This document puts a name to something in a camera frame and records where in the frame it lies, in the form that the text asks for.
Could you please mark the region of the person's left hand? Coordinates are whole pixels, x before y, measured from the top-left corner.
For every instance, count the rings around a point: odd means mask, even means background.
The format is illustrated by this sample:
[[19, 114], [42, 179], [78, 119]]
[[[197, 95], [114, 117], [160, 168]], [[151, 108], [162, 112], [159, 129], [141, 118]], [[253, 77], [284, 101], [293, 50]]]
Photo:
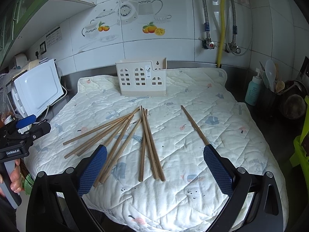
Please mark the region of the person's left hand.
[[14, 193], [20, 193], [23, 190], [20, 172], [20, 159], [15, 160], [15, 168], [10, 174], [10, 188]]

